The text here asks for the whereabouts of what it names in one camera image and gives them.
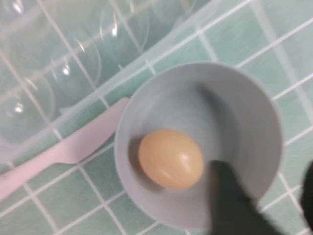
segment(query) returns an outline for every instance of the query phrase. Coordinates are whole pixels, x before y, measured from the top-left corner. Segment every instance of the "brown egg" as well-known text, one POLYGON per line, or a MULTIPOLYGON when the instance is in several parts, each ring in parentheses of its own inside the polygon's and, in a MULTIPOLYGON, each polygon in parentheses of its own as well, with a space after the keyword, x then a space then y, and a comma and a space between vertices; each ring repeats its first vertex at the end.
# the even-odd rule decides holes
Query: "brown egg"
POLYGON ((188 188, 201 178, 204 169, 199 146, 174 130, 146 135, 139 146, 139 162, 149 178, 165 188, 188 188))

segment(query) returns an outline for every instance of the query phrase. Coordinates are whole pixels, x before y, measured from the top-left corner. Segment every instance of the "tile grout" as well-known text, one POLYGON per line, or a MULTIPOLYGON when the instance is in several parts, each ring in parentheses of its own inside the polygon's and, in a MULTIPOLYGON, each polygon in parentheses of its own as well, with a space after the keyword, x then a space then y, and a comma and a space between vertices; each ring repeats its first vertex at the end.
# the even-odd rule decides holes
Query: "tile grout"
POLYGON ((283 173, 282 173, 282 172, 279 172, 279 173, 278 173, 278 177, 279 177, 279 179, 282 181, 282 183, 283 183, 283 185, 284 185, 284 187, 285 187, 285 189, 286 189, 286 191, 287 191, 287 193, 288 193, 288 195, 289 195, 289 197, 290 197, 292 203, 293 203, 294 206, 296 207, 297 211, 302 214, 302 209, 301 209, 301 207, 300 207, 300 205, 299 205, 297 199, 296 199, 295 196, 293 195, 292 190, 290 189, 290 187, 289 187, 289 185, 288 185, 288 183, 287 183, 287 180, 286 180, 286 178, 284 177, 283 173))
MULTIPOLYGON (((14 169, 15 166, 12 162, 8 162, 8 166, 10 167, 10 169, 14 169)), ((46 210, 46 208, 41 204, 41 202, 39 201, 39 199, 36 197, 36 195, 34 195, 32 189, 29 187, 28 183, 24 183, 22 186, 25 191, 27 192, 29 199, 31 199, 33 201, 33 203, 36 205, 36 207, 38 208, 38 210, 41 212, 41 214, 44 216, 44 218, 46 219, 46 221, 48 222, 49 226, 51 227, 51 229, 53 230, 53 232, 56 232, 58 230, 58 227, 55 223, 55 221, 53 220, 53 218, 51 217, 51 215, 48 213, 48 211, 46 210)))
POLYGON ((69 42, 67 41, 66 37, 64 36, 63 32, 60 30, 59 26, 56 24, 56 22, 51 18, 50 14, 48 13, 47 9, 45 8, 44 4, 42 3, 42 0, 37 0, 37 3, 39 5, 39 7, 42 9, 45 17, 47 18, 48 22, 52 25, 52 27, 54 28, 54 30, 57 32, 57 34, 59 35, 59 37, 61 38, 61 41, 64 43, 64 45, 66 46, 66 48, 69 50, 72 58, 75 60, 75 62, 77 63, 78 67, 81 69, 81 71, 83 72, 85 78, 87 79, 87 81, 89 82, 91 88, 93 89, 93 92, 95 92, 98 96, 98 98, 102 101, 103 105, 105 106, 105 108, 109 108, 108 103, 103 99, 103 97, 101 97, 98 93, 98 90, 96 88, 96 85, 94 84, 92 78, 90 77, 90 75, 88 74, 86 68, 84 67, 84 65, 82 64, 81 60, 78 58, 77 54, 74 52, 74 49, 71 47, 71 45, 69 44, 69 42))
MULTIPOLYGON (((237 5, 236 7, 234 7, 236 10, 234 10, 234 8, 232 8, 231 10, 229 10, 228 12, 222 14, 222 16, 218 17, 216 20, 214 20, 214 24, 217 24, 219 21, 223 20, 224 18, 226 18, 227 16, 235 13, 237 10, 240 10, 242 7, 246 6, 251 0, 247 0, 239 5, 237 5)), ((244 61, 242 61, 241 63, 237 64, 235 67, 240 68, 243 65, 247 64, 248 62, 250 62, 251 60, 255 59, 256 57, 260 56, 261 54, 265 53, 266 51, 268 51, 269 49, 273 48, 274 46, 276 46, 277 44, 279 44, 280 42, 282 42, 283 40, 287 39, 288 37, 290 37, 291 35, 297 33, 298 31, 304 29, 305 27, 307 27, 308 25, 313 23, 313 18, 311 18, 310 20, 302 23, 301 25, 299 25, 298 27, 294 28, 293 30, 291 30, 290 32, 288 32, 287 34, 283 35, 282 37, 280 37, 279 39, 277 39, 276 41, 270 43, 269 45, 267 45, 266 47, 264 47, 263 49, 259 50, 258 52, 256 52, 254 55, 251 55, 250 57, 248 57, 247 59, 245 59, 244 61)), ((191 41, 192 39, 196 38, 195 34, 192 34, 188 37, 186 37, 184 40, 182 40, 180 43, 174 45, 170 50, 166 51, 165 53, 163 53, 161 56, 156 57, 155 59, 152 60, 152 64, 155 64, 156 62, 158 62, 160 59, 162 59, 163 57, 167 56, 168 54, 174 52, 175 50, 177 50, 178 48, 182 47, 183 45, 185 45, 186 43, 188 43, 189 41, 191 41)), ((44 76, 45 73, 49 72, 51 70, 51 66, 47 66, 48 68, 42 72, 42 74, 40 75, 36 75, 36 77, 41 77, 44 76)))
POLYGON ((118 227, 119 231, 122 233, 122 235, 127 235, 127 233, 126 233, 125 229, 123 228, 121 222, 117 219, 117 217, 115 216, 114 212, 108 207, 107 203, 102 198, 100 192, 98 191, 98 189, 96 188, 96 186, 94 185, 94 183, 92 182, 92 180, 90 179, 90 177, 88 176, 86 171, 80 166, 80 163, 78 164, 78 168, 79 168, 80 172, 83 174, 85 180, 89 183, 90 187, 92 188, 93 192, 97 196, 97 198, 100 201, 100 203, 103 206, 103 208, 110 214, 111 218, 115 222, 115 224, 118 227))
MULTIPOLYGON (((252 1, 250 4, 250 7, 257 21, 259 22, 259 25, 263 29, 264 35, 266 39, 268 40, 268 42, 270 43, 272 41, 276 41, 277 40, 276 33, 270 21, 268 20, 266 13, 264 12, 262 6, 260 5, 259 1, 258 0, 252 1)), ((276 47, 273 48, 273 50, 282 68, 284 69, 288 79, 290 80, 290 82, 293 84, 299 81, 294 70, 292 69, 292 65, 290 63, 288 55, 286 54, 283 46, 277 45, 276 47)), ((312 109, 312 106, 310 105, 310 101, 305 95, 305 92, 303 91, 302 87, 299 87, 299 86, 295 88, 295 92, 299 96, 299 99, 305 109, 305 112, 308 115, 308 118, 310 119, 311 124, 313 124, 313 109, 312 109)))
POLYGON ((154 222, 152 225, 149 225, 147 228, 141 230, 136 235, 144 235, 146 232, 150 231, 151 229, 155 228, 157 225, 159 225, 159 222, 154 222))

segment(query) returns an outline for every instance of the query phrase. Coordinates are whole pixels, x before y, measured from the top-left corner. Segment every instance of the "green tile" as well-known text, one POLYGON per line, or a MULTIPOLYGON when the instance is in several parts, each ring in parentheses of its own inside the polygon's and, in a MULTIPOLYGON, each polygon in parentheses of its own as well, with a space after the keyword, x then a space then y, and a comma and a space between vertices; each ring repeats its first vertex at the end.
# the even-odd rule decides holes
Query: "green tile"
POLYGON ((118 227, 108 212, 101 209, 84 219, 74 227, 62 233, 63 235, 121 235, 118 227))
POLYGON ((241 69, 259 81, 271 96, 291 85, 273 50, 258 56, 241 69))
POLYGON ((144 233, 144 235, 186 235, 184 231, 172 229, 164 225, 157 225, 150 231, 144 233))
POLYGON ((313 105, 313 79, 307 81, 302 85, 302 89, 306 93, 307 97, 309 98, 309 101, 311 105, 313 105))
POLYGON ((288 140, 311 124, 298 95, 290 92, 276 100, 278 111, 282 119, 285 139, 288 140))
POLYGON ((65 138, 85 126, 104 111, 105 107, 103 103, 100 100, 97 100, 76 113, 70 120, 63 123, 58 130, 62 137, 65 138))
POLYGON ((313 17, 311 0, 262 0, 260 3, 279 37, 313 17))
POLYGON ((88 162, 84 169, 103 199, 108 200, 123 190, 115 168, 113 148, 88 162))
POLYGON ((218 58, 235 65, 268 42, 249 6, 245 6, 205 32, 218 58))
POLYGON ((109 204, 128 235, 135 235, 154 221, 142 212, 125 194, 109 204))
MULTIPOLYGON (((9 171, 10 168, 6 164, 0 165, 0 174, 4 174, 9 171)), ((10 196, 5 198, 3 201, 0 202, 0 212, 4 211, 5 209, 9 208, 11 205, 17 203, 18 201, 22 200, 27 196, 27 192, 23 187, 20 187, 15 192, 13 192, 10 196)))
POLYGON ((195 38, 159 60, 154 67, 157 72, 161 72, 176 65, 198 61, 210 61, 210 57, 199 38, 195 38))
POLYGON ((32 190, 37 190, 45 184, 49 183, 51 180, 71 169, 74 165, 72 164, 54 164, 49 168, 43 170, 33 179, 28 181, 28 185, 32 190))
POLYGON ((68 53, 58 33, 40 10, 31 22, 8 35, 5 43, 10 46, 3 52, 22 77, 30 76, 68 53))
POLYGON ((265 214, 285 234, 296 234, 305 228, 302 216, 289 197, 268 209, 265 214))
POLYGON ((303 183, 303 177, 313 160, 313 133, 305 135, 286 149, 281 171, 290 187, 303 183))
POLYGON ((298 202, 301 201, 301 196, 302 196, 302 189, 301 188, 297 189, 292 194, 294 195, 294 197, 297 199, 298 202))
POLYGON ((44 152, 48 148, 55 145, 57 142, 59 142, 58 138, 55 136, 55 134, 50 133, 46 138, 44 138, 40 143, 35 144, 30 148, 27 152, 25 152, 22 156, 16 158, 13 160, 13 163, 15 165, 20 165, 28 160, 32 159, 33 157, 36 157, 38 154, 44 152))
POLYGON ((236 5, 242 3, 242 0, 226 0, 221 1, 220 4, 218 4, 216 11, 213 13, 212 16, 210 16, 208 19, 206 19, 202 25, 209 24, 211 21, 215 20, 217 17, 221 16, 223 13, 227 12, 228 10, 232 9, 236 5))
POLYGON ((62 63, 59 66, 54 67, 51 72, 45 74, 45 78, 51 84, 57 109, 73 106, 93 91, 92 86, 75 59, 72 57, 61 59, 62 63))
POLYGON ((0 219, 1 235, 51 235, 47 220, 32 201, 27 201, 0 219))
POLYGON ((75 171, 38 195, 59 228, 100 204, 82 173, 75 171))
POLYGON ((5 209, 9 208, 11 205, 17 203, 27 196, 27 192, 24 188, 19 188, 14 193, 12 193, 9 197, 0 202, 0 213, 5 209))
POLYGON ((282 42, 298 79, 313 72, 313 25, 309 25, 282 42))
POLYGON ((6 0, 1 2, 0 22, 3 26, 9 25, 13 21, 23 17, 30 9, 36 7, 37 3, 36 0, 28 0, 25 2, 15 2, 15 5, 21 7, 21 13, 14 8, 14 4, 12 2, 6 0))
POLYGON ((191 235, 210 235, 209 231, 190 232, 191 235))
POLYGON ((283 195, 285 192, 286 190, 283 183, 278 177, 276 177, 270 189, 259 202, 259 205, 261 207, 265 207, 268 203, 271 203, 272 201, 283 195))
POLYGON ((1 103, 0 133, 6 141, 18 145, 46 128, 46 123, 26 92, 8 95, 1 103))
POLYGON ((134 92, 147 80, 152 77, 149 69, 145 69, 134 77, 130 78, 127 82, 115 88, 113 91, 105 95, 106 101, 112 105, 123 97, 131 97, 134 92))

